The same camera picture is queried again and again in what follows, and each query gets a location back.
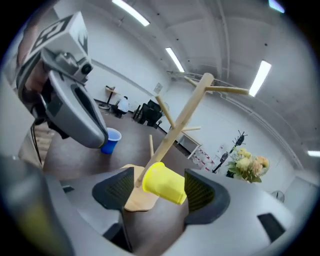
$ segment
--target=wooden base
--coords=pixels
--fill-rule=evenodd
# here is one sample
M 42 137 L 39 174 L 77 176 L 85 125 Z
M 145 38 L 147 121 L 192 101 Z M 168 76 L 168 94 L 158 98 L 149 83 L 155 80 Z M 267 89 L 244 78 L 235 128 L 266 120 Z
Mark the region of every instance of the wooden base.
M 134 182 L 138 179 L 142 171 L 144 170 L 144 167 L 137 166 L 133 164 L 127 164 L 122 168 L 134 168 Z M 159 196 L 144 192 L 142 186 L 140 187 L 134 187 L 133 191 L 131 192 L 131 195 L 129 196 L 128 201 L 126 202 L 124 209 L 126 209 L 129 212 L 146 212 L 151 210 Z

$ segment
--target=wooden stand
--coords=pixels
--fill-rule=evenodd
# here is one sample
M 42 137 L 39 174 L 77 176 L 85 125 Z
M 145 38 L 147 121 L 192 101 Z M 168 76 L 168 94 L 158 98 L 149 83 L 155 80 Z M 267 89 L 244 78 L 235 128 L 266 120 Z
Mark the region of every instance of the wooden stand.
M 142 181 L 147 172 L 147 170 L 156 162 L 160 162 L 165 154 L 168 152 L 169 148 L 172 146 L 176 138 L 178 137 L 179 133 L 182 131 L 192 131 L 198 130 L 200 127 L 185 127 L 188 123 L 188 120 L 194 113 L 196 107 L 200 103 L 201 99 L 205 95 L 206 91 L 214 91 L 216 86 L 211 86 L 212 82 L 214 81 L 214 77 L 210 73 L 205 73 L 199 83 L 194 82 L 193 80 L 186 78 L 188 82 L 195 86 L 195 90 L 189 101 L 184 106 L 183 110 L 181 111 L 180 115 L 174 122 L 172 117 L 170 116 L 169 111 L 167 110 L 166 106 L 164 105 L 160 96 L 157 96 L 156 99 L 161 106 L 166 118 L 168 119 L 171 129 L 157 148 L 157 150 L 153 153 L 153 144 L 152 144 L 152 136 L 149 137 L 150 141 L 150 155 L 151 159 L 147 163 L 147 165 L 143 168 L 141 166 L 134 166 L 134 186 L 128 201 L 126 202 L 124 208 L 130 212 L 137 212 L 137 211 L 148 211 L 150 210 L 158 200 L 158 196 L 152 193 L 147 193 L 143 191 L 142 188 Z M 240 88 L 230 88 L 230 87 L 219 87 L 217 89 L 219 92 L 233 92 L 239 94 L 249 94 L 248 90 L 240 89 Z

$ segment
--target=ceiling light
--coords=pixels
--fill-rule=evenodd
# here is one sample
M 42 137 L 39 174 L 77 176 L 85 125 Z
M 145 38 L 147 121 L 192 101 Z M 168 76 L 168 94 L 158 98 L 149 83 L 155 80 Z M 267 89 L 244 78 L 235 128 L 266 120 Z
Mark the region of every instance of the ceiling light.
M 171 59 L 173 60 L 174 64 L 176 65 L 176 67 L 178 68 L 178 70 L 180 72 L 185 72 L 184 68 L 181 66 L 181 63 L 179 62 L 177 56 L 175 55 L 175 53 L 172 51 L 172 49 L 169 48 L 165 48 L 166 51 L 168 52 L 168 54 L 170 55 Z
M 311 150 L 309 150 L 309 151 L 308 151 L 308 155 L 309 155 L 310 157 L 320 158 L 320 151 L 311 151 Z
M 251 85 L 251 88 L 249 90 L 249 94 L 251 96 L 253 96 L 253 97 L 256 96 L 260 87 L 264 83 L 264 81 L 269 73 L 270 68 L 271 68 L 271 64 L 269 64 L 268 62 L 266 62 L 264 60 L 261 61 L 258 73 L 256 73 L 253 84 Z
M 269 6 L 282 14 L 285 13 L 285 9 L 275 0 L 269 0 Z
M 142 25 L 148 26 L 150 24 L 139 12 L 133 9 L 129 4 L 122 0 L 112 0 L 114 4 L 119 6 L 120 8 L 124 9 L 127 13 L 135 17 Z

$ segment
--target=blue plastic cup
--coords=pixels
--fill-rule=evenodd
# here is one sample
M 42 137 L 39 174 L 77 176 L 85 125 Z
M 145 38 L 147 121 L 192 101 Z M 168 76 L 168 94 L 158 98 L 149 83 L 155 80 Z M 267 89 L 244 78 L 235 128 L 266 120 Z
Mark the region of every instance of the blue plastic cup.
M 116 129 L 107 127 L 106 130 L 108 131 L 109 138 L 108 142 L 101 148 L 101 152 L 104 154 L 112 154 L 116 144 L 121 140 L 122 136 Z

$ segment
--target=desk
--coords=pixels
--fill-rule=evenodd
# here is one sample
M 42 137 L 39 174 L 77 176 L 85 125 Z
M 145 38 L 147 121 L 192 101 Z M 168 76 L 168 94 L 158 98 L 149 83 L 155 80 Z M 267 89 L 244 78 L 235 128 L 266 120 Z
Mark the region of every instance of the desk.
M 196 151 L 197 149 L 202 146 L 202 143 L 200 143 L 199 141 L 197 141 L 195 138 L 193 138 L 191 135 L 187 134 L 185 131 L 182 131 L 182 136 L 180 139 L 177 140 L 177 142 L 179 144 L 181 144 L 183 137 L 187 137 L 190 141 L 192 141 L 193 143 L 196 144 L 196 147 L 194 148 L 194 150 L 190 153 L 190 155 L 187 157 L 187 159 L 189 159 Z
M 62 140 L 56 132 L 48 149 L 43 171 L 59 180 L 67 180 L 110 172 L 126 164 L 145 166 L 150 159 L 149 134 L 153 137 L 154 150 L 164 138 L 161 131 L 138 124 L 131 118 L 119 119 L 112 115 L 103 115 L 103 118 L 107 127 L 115 128 L 122 134 L 113 154 L 106 155 L 100 149 L 86 148 L 72 138 Z M 185 168 L 197 168 L 174 146 L 162 161 L 180 175 L 184 175 Z M 183 205 L 176 205 L 162 198 L 158 199 L 150 211 L 124 211 L 124 224 L 134 254 L 161 255 L 183 232 L 187 214 L 187 200 Z
M 106 102 L 107 104 L 109 104 L 112 94 L 120 94 L 120 93 L 116 92 L 115 90 L 109 89 L 108 87 L 106 87 L 105 90 L 110 92 L 110 96 L 108 98 L 108 101 Z

